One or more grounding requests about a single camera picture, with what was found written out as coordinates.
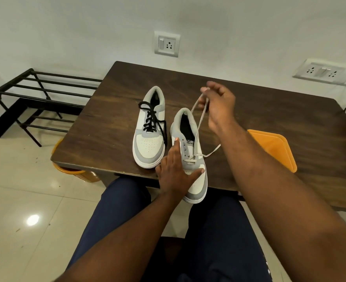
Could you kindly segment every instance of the black shoelace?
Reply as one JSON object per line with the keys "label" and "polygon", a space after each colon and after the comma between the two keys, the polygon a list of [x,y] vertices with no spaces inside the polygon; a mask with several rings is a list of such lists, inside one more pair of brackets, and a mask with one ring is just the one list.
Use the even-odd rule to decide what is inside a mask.
{"label": "black shoelace", "polygon": [[[147,105],[148,108],[142,108],[142,105]],[[159,121],[159,119],[156,117],[156,111],[153,110],[150,103],[142,101],[138,104],[138,106],[141,110],[147,111],[147,119],[146,119],[146,123],[143,125],[143,130],[147,132],[156,132],[157,131],[156,125],[158,125],[161,130],[162,138],[164,140],[164,144],[166,147],[168,142],[166,121]],[[160,123],[164,123],[164,129],[161,128]]]}

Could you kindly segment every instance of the tiled floor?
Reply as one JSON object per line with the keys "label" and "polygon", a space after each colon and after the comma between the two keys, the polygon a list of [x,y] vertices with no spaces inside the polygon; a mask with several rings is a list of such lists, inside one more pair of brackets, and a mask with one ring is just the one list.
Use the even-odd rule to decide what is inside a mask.
{"label": "tiled floor", "polygon": [[[38,124],[66,126],[46,120]],[[50,153],[62,133],[30,131],[43,147],[38,147],[17,125],[0,139],[0,281],[47,282],[59,276],[105,189],[101,182],[86,183],[54,169]],[[149,190],[152,198],[157,196],[158,190]],[[247,205],[243,206],[273,280],[290,281]],[[190,204],[181,202],[163,235],[184,237],[190,208]],[[28,225],[33,223],[31,216],[37,218],[34,215],[38,222]]]}

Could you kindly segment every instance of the white sneaker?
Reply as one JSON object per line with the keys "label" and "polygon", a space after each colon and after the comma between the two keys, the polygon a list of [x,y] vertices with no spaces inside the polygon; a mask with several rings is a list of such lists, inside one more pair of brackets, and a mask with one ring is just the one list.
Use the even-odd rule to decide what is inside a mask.
{"label": "white sneaker", "polygon": [[139,166],[154,168],[164,157],[167,145],[165,99],[161,89],[152,87],[138,106],[140,112],[132,154]]}
{"label": "white sneaker", "polygon": [[197,204],[201,202],[207,193],[207,170],[204,162],[204,157],[210,156],[216,151],[220,145],[218,145],[214,151],[208,155],[202,154],[202,149],[199,142],[198,129],[202,123],[204,113],[207,108],[208,100],[203,110],[202,116],[197,127],[193,116],[193,110],[198,104],[198,101],[194,104],[194,107],[190,111],[188,108],[182,108],[176,114],[174,121],[170,127],[170,135],[172,139],[172,145],[174,145],[175,138],[179,138],[182,166],[186,174],[191,174],[198,168],[204,169],[199,178],[190,187],[184,201],[190,204]]}

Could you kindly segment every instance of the switch plate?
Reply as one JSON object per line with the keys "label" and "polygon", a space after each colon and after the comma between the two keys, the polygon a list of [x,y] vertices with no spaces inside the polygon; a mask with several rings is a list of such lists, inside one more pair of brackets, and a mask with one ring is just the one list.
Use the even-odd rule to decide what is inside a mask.
{"label": "switch plate", "polygon": [[293,77],[346,86],[346,64],[309,58],[298,67]]}
{"label": "switch plate", "polygon": [[155,53],[178,57],[180,39],[179,34],[155,31],[153,38]]}

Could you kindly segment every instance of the white shoelace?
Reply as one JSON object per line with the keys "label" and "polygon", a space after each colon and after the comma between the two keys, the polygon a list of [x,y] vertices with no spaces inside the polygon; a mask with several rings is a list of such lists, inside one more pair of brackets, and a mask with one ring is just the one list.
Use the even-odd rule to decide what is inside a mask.
{"label": "white shoelace", "polygon": [[[193,108],[191,109],[191,113],[193,113],[195,107],[198,105],[198,102],[199,102],[200,97],[198,98],[198,100],[195,102]],[[206,110],[207,110],[207,106],[208,106],[208,98],[206,99],[206,104],[204,105],[204,109],[203,109],[202,115],[200,116],[199,125],[198,125],[198,131],[197,131],[197,133],[196,133],[196,135],[195,135],[195,139],[194,139],[194,145],[196,144],[197,139],[198,139],[198,137],[199,137],[199,128],[200,128],[200,125],[201,125],[202,120],[203,120],[203,118],[204,118],[204,114],[205,114],[205,112],[206,112]],[[211,154],[213,154],[215,151],[217,151],[218,148],[219,148],[220,146],[221,146],[221,144],[219,144],[212,152],[210,152],[210,153],[207,154],[207,155],[204,155],[204,154],[202,154],[202,153],[193,154],[193,155],[190,156],[188,159],[184,159],[184,161],[186,161],[188,164],[195,164],[195,163],[197,162],[196,157],[198,157],[198,156],[208,157],[208,156],[210,156]]]}

